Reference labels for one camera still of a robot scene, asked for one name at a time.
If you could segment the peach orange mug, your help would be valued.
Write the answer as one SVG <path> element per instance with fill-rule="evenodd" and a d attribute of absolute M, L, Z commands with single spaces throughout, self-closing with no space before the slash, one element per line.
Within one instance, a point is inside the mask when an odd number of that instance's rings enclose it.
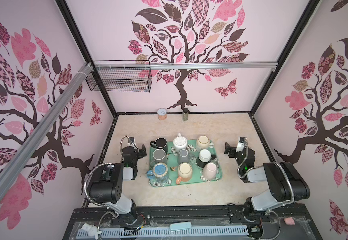
<path fill-rule="evenodd" d="M 181 182 L 188 182 L 193 176 L 193 168 L 189 163 L 182 163 L 177 168 L 178 178 L 176 184 L 179 185 Z"/>

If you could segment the blue iridescent mug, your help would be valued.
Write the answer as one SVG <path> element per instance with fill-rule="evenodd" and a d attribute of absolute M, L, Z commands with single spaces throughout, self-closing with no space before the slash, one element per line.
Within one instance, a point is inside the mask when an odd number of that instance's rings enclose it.
<path fill-rule="evenodd" d="M 165 163 L 157 163 L 152 170 L 146 173 L 149 180 L 154 180 L 157 184 L 165 184 L 169 180 L 168 166 Z"/>

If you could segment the green floral tray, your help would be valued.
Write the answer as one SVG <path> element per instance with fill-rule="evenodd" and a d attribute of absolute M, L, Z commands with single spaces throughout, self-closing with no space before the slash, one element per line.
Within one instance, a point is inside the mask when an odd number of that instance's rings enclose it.
<path fill-rule="evenodd" d="M 188 140 L 187 148 L 177 152 L 173 142 L 167 143 L 168 152 L 151 144 L 149 170 L 146 175 L 150 186 L 168 187 L 221 180 L 223 171 L 214 143 L 206 150 L 198 149 L 196 140 Z"/>

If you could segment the dark grey mug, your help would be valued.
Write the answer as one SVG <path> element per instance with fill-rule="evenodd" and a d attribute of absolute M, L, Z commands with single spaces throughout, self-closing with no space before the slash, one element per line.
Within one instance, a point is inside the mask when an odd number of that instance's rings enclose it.
<path fill-rule="evenodd" d="M 167 165 L 167 154 L 164 149 L 156 149 L 152 154 L 153 160 L 152 165 L 156 165 L 158 163 L 164 163 Z"/>

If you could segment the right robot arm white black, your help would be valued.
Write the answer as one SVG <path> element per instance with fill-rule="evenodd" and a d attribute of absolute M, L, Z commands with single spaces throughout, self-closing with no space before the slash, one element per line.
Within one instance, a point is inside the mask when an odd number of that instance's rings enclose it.
<path fill-rule="evenodd" d="M 270 211 L 305 200 L 311 191 L 306 181 L 289 162 L 268 162 L 255 166 L 255 151 L 241 138 L 237 146 L 225 143 L 224 154 L 234 158 L 238 164 L 237 174 L 244 183 L 266 182 L 268 189 L 257 196 L 246 199 L 243 216 L 248 219 L 254 212 Z"/>

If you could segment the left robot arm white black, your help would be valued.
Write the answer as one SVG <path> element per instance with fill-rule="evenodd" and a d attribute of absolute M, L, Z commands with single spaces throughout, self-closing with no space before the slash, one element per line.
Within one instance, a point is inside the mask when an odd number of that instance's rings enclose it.
<path fill-rule="evenodd" d="M 137 163 L 147 156 L 146 147 L 128 146 L 121 153 L 121 163 L 104 163 L 94 167 L 84 182 L 83 190 L 90 203 L 112 209 L 118 215 L 137 217 L 135 202 L 122 193 L 122 185 L 124 181 L 136 179 Z"/>

